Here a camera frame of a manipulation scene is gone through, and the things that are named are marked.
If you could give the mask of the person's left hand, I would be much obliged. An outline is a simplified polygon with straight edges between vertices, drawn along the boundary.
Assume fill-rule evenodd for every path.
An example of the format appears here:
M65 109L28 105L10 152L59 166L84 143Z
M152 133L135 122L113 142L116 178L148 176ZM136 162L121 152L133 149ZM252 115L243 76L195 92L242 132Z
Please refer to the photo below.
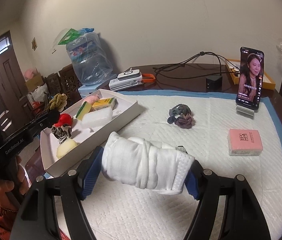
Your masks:
M16 156L16 160L18 163L17 178L18 181L20 182L19 192L21 195L25 195L29 190L28 179L25 176L25 170L21 165L22 159L20 158L19 155ZM13 189L14 189L13 181L0 179L0 207L7 210L18 211L18 207L15 206L7 196L7 193L12 191Z

